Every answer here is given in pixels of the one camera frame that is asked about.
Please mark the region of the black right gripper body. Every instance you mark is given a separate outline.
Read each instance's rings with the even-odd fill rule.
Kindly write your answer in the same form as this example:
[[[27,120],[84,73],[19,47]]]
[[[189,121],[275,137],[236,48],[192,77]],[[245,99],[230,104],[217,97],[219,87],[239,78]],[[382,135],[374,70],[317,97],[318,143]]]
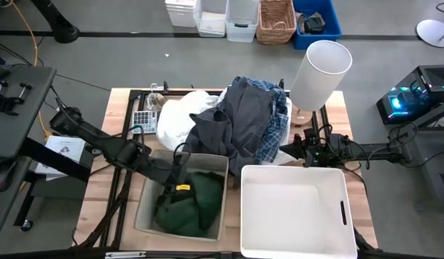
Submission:
[[[330,135],[324,137],[313,129],[304,131],[305,163],[304,167],[333,168],[337,165],[337,151],[333,149]]]

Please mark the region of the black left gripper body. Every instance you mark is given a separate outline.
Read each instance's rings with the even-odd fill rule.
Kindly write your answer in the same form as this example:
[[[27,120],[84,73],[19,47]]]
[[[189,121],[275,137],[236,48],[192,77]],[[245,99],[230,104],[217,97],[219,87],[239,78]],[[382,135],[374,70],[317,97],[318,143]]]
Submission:
[[[188,171],[186,162],[173,162],[170,167],[164,168],[168,175],[162,183],[165,188],[175,188],[177,185],[183,185],[188,182]]]

